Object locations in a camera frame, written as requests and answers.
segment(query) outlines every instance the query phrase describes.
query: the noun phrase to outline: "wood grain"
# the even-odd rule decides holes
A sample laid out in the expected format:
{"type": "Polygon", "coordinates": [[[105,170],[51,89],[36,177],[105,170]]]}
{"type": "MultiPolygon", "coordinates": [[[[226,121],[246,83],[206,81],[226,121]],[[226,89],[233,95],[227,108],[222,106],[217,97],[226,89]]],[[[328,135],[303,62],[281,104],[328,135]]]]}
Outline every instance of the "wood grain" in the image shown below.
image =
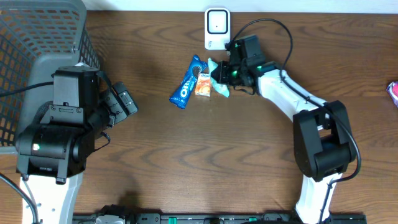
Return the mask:
{"type": "MultiPolygon", "coordinates": [[[[398,220],[397,108],[385,91],[398,79],[398,16],[232,13],[233,33],[271,17],[294,37],[291,77],[326,100],[341,100],[363,156],[360,175],[338,184],[332,212],[364,212],[368,223],[398,220]]],[[[227,59],[203,46],[203,14],[89,12],[86,27],[104,69],[123,81],[140,110],[109,131],[111,144],[88,158],[75,211],[118,203],[162,212],[289,210],[302,175],[293,155],[292,124],[260,96],[192,96],[185,110],[169,102],[193,54],[227,59]]],[[[287,34],[255,24],[266,55],[283,61],[287,34]]],[[[0,172],[17,181],[16,158],[0,172]]],[[[0,185],[0,223],[19,221],[21,199],[0,185]]]]}

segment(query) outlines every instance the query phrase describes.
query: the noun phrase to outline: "blue snack wrapper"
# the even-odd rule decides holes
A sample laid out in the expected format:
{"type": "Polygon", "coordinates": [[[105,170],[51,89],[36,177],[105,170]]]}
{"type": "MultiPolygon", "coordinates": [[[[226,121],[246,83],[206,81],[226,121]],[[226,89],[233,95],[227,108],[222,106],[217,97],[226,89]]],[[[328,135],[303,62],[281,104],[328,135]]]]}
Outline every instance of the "blue snack wrapper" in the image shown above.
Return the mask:
{"type": "Polygon", "coordinates": [[[170,102],[175,104],[178,108],[185,109],[193,88],[197,83],[198,78],[196,76],[206,68],[207,63],[202,62],[199,56],[194,55],[180,87],[170,97],[170,102]]]}

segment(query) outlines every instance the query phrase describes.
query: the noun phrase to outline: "wire basket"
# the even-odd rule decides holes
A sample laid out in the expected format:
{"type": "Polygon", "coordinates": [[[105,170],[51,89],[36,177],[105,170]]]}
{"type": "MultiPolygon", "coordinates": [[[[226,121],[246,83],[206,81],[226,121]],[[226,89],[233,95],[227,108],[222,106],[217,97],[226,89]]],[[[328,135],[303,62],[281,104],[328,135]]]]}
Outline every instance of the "wire basket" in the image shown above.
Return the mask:
{"type": "MultiPolygon", "coordinates": [[[[52,81],[60,66],[100,67],[81,0],[0,0],[0,92],[52,81]]],[[[52,86],[0,98],[0,141],[14,145],[52,86]]]]}

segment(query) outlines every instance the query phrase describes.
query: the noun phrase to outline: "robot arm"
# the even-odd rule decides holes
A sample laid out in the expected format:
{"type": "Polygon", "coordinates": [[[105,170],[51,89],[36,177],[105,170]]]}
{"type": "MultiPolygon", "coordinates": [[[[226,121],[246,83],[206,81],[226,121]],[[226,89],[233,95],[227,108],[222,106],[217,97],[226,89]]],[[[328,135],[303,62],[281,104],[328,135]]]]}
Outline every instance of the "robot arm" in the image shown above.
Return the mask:
{"type": "MultiPolygon", "coordinates": [[[[42,223],[69,224],[86,159],[96,151],[95,139],[107,136],[105,129],[138,108],[122,83],[111,85],[96,68],[62,67],[53,78],[53,101],[43,102],[47,108],[40,107],[40,113],[32,111],[34,122],[17,138],[17,171],[22,176],[20,188],[37,205],[42,223]],[[99,78],[108,86],[101,93],[99,78]]],[[[32,223],[25,201],[22,222],[32,223]]]]}
{"type": "MultiPolygon", "coordinates": [[[[311,95],[307,90],[295,83],[286,73],[282,71],[285,81],[305,96],[311,96],[311,99],[318,104],[323,105],[325,100],[311,95]]],[[[259,93],[262,97],[270,100],[282,110],[286,116],[293,121],[293,116],[303,110],[312,111],[318,107],[308,103],[301,96],[292,91],[284,82],[280,80],[279,70],[273,70],[265,73],[258,79],[259,93]]],[[[324,177],[316,182],[313,178],[303,176],[301,196],[298,200],[295,210],[304,223],[318,223],[323,202],[328,190],[328,183],[333,179],[339,179],[342,173],[335,173],[324,177]]],[[[323,220],[329,217],[329,204],[333,195],[334,186],[328,196],[328,202],[323,213],[323,220]]]]}

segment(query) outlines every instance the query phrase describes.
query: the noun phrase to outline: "green connector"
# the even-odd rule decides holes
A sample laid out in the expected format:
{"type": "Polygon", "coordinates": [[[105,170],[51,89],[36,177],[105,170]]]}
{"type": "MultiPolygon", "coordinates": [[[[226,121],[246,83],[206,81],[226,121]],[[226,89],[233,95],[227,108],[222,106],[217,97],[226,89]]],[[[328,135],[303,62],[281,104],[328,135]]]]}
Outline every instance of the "green connector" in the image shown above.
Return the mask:
{"type": "Polygon", "coordinates": [[[169,224],[177,224],[177,218],[169,218],[169,224]]]}

